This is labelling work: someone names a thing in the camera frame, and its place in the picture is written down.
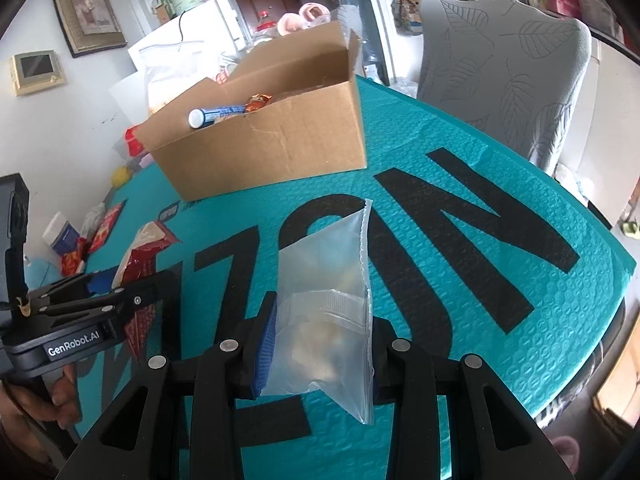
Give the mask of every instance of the framed picture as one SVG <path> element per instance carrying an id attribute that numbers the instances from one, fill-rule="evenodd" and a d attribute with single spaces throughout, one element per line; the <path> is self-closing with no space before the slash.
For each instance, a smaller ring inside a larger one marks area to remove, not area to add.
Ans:
<path id="1" fill-rule="evenodd" d="M 53 0 L 73 57 L 126 46 L 109 0 Z"/>

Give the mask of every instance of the open cardboard box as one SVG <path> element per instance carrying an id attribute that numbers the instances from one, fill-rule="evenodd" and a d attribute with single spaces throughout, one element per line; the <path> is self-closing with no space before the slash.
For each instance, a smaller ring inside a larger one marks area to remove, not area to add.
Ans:
<path id="1" fill-rule="evenodd" d="M 354 34 L 346 46 L 337 22 L 261 43 L 225 84 L 203 79 L 149 117 L 136 137 L 184 200 L 366 168 L 358 48 Z M 207 128 L 188 123 L 194 108 L 318 86 Z"/>

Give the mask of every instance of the chair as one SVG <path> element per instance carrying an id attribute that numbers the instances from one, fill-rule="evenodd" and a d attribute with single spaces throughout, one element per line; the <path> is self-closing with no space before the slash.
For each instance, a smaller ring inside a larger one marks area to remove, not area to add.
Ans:
<path id="1" fill-rule="evenodd" d="M 515 0 L 422 0 L 417 99 L 552 174 L 591 55 L 591 34 Z"/>

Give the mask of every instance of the teal table mat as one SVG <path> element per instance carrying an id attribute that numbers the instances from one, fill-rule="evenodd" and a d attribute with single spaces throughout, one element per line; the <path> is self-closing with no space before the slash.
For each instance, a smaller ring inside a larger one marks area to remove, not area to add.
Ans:
<path id="1" fill-rule="evenodd" d="M 597 345 L 635 261 L 586 208 L 501 144 L 375 83 L 359 79 L 358 88 L 366 170 L 185 203 L 153 165 L 117 192 L 113 203 L 127 199 L 126 206 L 88 270 L 116 266 L 138 228 L 177 203 L 166 224 L 181 243 L 158 256 L 158 267 L 180 273 L 182 307 L 160 307 L 146 352 L 196 356 L 225 335 L 224 323 L 254 316 L 264 293 L 276 289 L 279 247 L 370 198 L 374 314 L 432 353 L 480 354 L 535 415 Z M 220 327 L 219 319 L 226 320 Z M 80 363 L 79 433 L 131 369 L 122 345 Z M 444 400 L 439 404 L 445 477 L 449 441 Z M 239 416 L 255 415 L 240 437 L 247 480 L 385 477 L 392 406 L 375 408 L 373 426 L 357 423 L 322 392 L 238 408 Z M 184 458 L 189 416 L 187 400 L 178 436 Z M 186 460 L 181 464 L 186 478 Z"/>

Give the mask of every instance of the metal bolt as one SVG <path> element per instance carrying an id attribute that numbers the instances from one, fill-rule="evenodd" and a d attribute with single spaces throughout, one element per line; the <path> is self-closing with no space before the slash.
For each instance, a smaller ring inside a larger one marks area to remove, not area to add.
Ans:
<path id="1" fill-rule="evenodd" d="M 162 368 L 166 364 L 166 358 L 162 355 L 154 355 L 151 359 L 149 359 L 149 368 L 152 370 L 158 370 L 158 368 Z"/>
<path id="2" fill-rule="evenodd" d="M 409 343 L 406 339 L 396 339 L 391 343 L 391 348 L 393 348 L 397 352 L 406 352 L 409 348 L 411 348 L 411 343 Z"/>
<path id="3" fill-rule="evenodd" d="M 236 348 L 238 348 L 238 341 L 235 339 L 225 339 L 222 343 L 220 343 L 220 349 L 223 352 L 233 352 Z"/>
<path id="4" fill-rule="evenodd" d="M 475 354 L 469 354 L 465 357 L 465 365 L 469 368 L 479 368 L 482 366 L 482 359 Z"/>

